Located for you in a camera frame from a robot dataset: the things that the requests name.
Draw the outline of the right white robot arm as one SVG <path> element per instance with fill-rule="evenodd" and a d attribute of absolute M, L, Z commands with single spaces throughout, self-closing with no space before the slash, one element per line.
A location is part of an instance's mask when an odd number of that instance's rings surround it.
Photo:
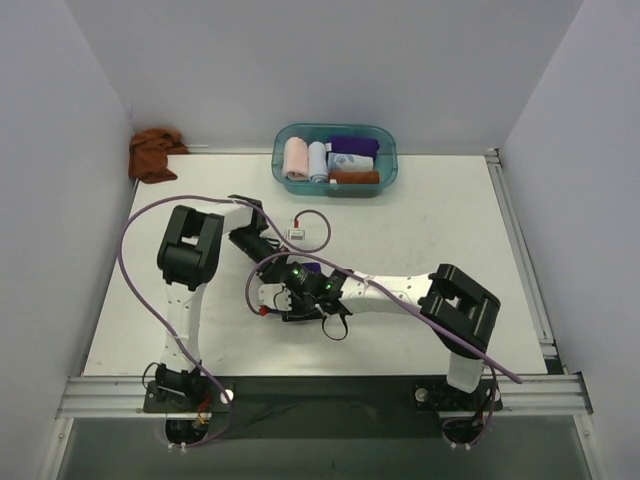
<path fill-rule="evenodd" d="M 463 410 L 479 398 L 484 357 L 501 302 L 458 267 L 441 264 L 433 273 L 409 276 L 339 269 L 325 275 L 295 262 L 283 284 L 297 313 L 341 318 L 417 314 L 450 352 L 443 385 L 447 404 Z"/>

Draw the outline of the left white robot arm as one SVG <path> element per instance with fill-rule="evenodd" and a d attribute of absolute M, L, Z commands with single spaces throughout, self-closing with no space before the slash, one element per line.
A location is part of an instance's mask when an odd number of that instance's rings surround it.
<path fill-rule="evenodd" d="M 260 234 L 267 221 L 257 199 L 232 195 L 212 213 L 178 205 L 173 208 L 157 254 L 165 282 L 165 337 L 155 384 L 160 394 L 181 412 L 195 409 L 208 394 L 210 382 L 200 371 L 200 318 L 207 284 L 219 265 L 223 238 L 247 246 L 258 262 L 274 249 Z"/>

